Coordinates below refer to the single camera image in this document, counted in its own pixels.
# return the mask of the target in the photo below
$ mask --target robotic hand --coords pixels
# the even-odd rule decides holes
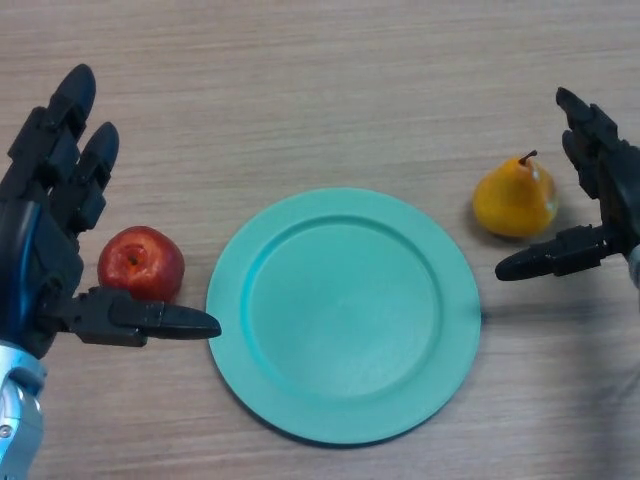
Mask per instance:
[[[640,150],[618,138],[618,126],[597,105],[587,105],[564,88],[556,102],[567,114],[564,151],[578,171],[582,189],[600,200],[602,225],[561,231],[554,240],[535,244],[496,267],[499,280],[556,276],[600,265],[621,253],[640,288]]]
[[[40,363],[58,332],[85,343],[142,347],[147,337],[207,339],[220,325],[198,310],[137,302],[123,290],[92,288],[73,298],[83,263],[78,235],[95,227],[118,153],[102,125],[76,145],[96,93],[79,65],[47,108],[35,108],[9,150],[0,182],[0,479],[26,478],[43,434]]]

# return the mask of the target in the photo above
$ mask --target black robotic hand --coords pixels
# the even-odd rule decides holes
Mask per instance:
[[[80,154],[96,93],[91,69],[79,65],[47,108],[35,108],[18,134],[0,183],[0,341],[36,358],[58,332],[86,343],[143,346],[147,337],[206,339],[216,319],[128,292],[93,288],[73,298],[83,263],[78,235],[95,227],[118,154],[118,132],[102,125]]]
[[[618,126],[597,105],[564,88],[558,89],[556,102],[569,124],[562,136],[564,151],[582,189],[600,200],[602,225],[564,230],[504,259],[496,267],[500,280],[567,275],[597,267],[617,253],[629,260],[640,244],[640,150],[618,138]]]

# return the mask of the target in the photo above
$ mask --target wood grain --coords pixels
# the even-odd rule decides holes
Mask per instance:
[[[612,259],[501,284],[520,246],[469,220],[479,178],[536,148],[562,196],[555,228],[598,220],[562,153],[559,85],[640,143],[640,3],[460,0],[0,2],[0,145],[77,63],[121,153],[82,288],[107,239],[153,225],[202,307],[216,258],[268,204],[349,185],[428,212],[474,268],[486,314],[473,373],[411,434],[373,448],[292,443],[242,411],[204,342],[143,350],[60,337],[46,358],[48,479],[549,480],[640,476],[637,293]]]

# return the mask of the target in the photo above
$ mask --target artificial fruit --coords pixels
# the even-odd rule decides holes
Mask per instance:
[[[473,194],[477,221],[490,232],[524,238],[544,231],[558,208],[553,178],[533,157],[510,158],[485,176]]]
[[[173,303],[184,270],[182,252],[171,239],[151,227],[136,226],[118,233],[104,247],[98,281],[125,289],[136,300]]]

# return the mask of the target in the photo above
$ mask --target robotic fingertip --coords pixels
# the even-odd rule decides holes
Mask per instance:
[[[120,148],[120,137],[115,125],[111,122],[103,123],[91,136],[84,148],[83,154],[93,153],[100,157],[109,171],[113,168]]]
[[[85,64],[75,67],[62,80],[55,94],[72,100],[87,118],[96,97],[96,79],[91,68]]]
[[[564,87],[558,88],[556,104],[577,121],[588,121],[592,117],[591,107]]]

